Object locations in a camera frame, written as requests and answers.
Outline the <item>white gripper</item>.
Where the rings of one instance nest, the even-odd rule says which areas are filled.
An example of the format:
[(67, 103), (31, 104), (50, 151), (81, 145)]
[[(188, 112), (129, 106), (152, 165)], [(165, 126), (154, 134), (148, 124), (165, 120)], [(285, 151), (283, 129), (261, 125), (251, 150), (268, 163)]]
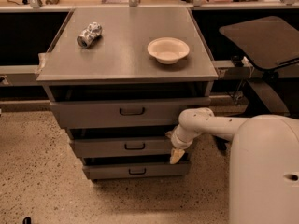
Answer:
[(181, 125), (176, 126), (172, 131), (165, 133), (165, 136), (170, 139), (173, 149), (171, 150), (170, 163), (176, 164), (185, 154), (187, 149), (195, 138), (200, 136), (202, 132), (188, 130)]

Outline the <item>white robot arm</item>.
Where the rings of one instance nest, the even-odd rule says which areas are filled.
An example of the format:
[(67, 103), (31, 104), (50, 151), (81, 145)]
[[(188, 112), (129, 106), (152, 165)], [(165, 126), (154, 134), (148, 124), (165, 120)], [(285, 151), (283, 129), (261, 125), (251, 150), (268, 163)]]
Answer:
[(279, 115), (217, 117), (186, 109), (166, 133), (177, 163), (203, 133), (229, 141), (229, 223), (299, 224), (299, 120)]

